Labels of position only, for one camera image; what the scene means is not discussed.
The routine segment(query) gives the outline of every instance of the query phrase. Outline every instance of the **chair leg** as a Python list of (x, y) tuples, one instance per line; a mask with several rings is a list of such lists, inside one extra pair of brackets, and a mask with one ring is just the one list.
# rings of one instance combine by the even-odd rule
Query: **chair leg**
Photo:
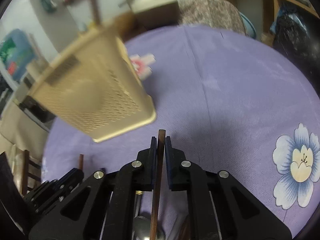
[(22, 195), (24, 196), (28, 190), (28, 173), (29, 173), (29, 151), (24, 151), (23, 169), (22, 169)]

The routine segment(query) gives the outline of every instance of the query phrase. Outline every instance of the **blue container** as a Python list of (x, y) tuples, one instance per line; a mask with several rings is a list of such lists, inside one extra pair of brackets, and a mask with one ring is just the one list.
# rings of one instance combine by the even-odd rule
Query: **blue container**
[(248, 35), (251, 38), (256, 39), (257, 38), (257, 32), (256, 32), (256, 29), (253, 26), (252, 22), (250, 22), (250, 20), (243, 13), (241, 13), (241, 12), (239, 12), (239, 13), (240, 13), (242, 21), (244, 23), (244, 26), (247, 29)]
[(25, 33), (15, 29), (1, 42), (0, 57), (12, 79), (19, 83), (27, 65), (36, 56)]

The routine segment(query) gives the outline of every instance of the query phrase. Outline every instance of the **red label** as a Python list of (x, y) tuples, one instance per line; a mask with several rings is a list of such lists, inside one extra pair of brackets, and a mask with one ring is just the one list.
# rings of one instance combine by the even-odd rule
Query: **red label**
[(8, 67), (8, 73), (10, 75), (13, 75), (14, 72), (16, 71), (16, 68), (17, 68), (17, 64), (13, 61), (10, 63), (9, 67)]

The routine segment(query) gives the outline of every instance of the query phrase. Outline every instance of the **wooden chopstick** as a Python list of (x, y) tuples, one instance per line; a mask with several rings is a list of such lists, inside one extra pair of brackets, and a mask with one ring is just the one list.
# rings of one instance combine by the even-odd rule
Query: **wooden chopstick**
[(153, 190), (153, 196), (152, 196), (150, 240), (156, 240), (163, 154), (164, 154), (164, 139), (165, 139), (165, 130), (159, 130), (158, 144), (157, 144), (156, 182), (155, 182), (155, 188)]
[(79, 156), (79, 169), (83, 171), (83, 154)]

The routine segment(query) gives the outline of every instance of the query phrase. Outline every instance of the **metal spoon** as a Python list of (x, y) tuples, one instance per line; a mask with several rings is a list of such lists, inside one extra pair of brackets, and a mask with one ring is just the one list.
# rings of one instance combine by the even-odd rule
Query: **metal spoon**
[[(133, 219), (133, 230), (140, 240), (150, 239), (150, 227), (151, 220), (146, 217), (137, 216)], [(165, 240), (164, 232), (160, 228), (157, 228), (156, 240)]]

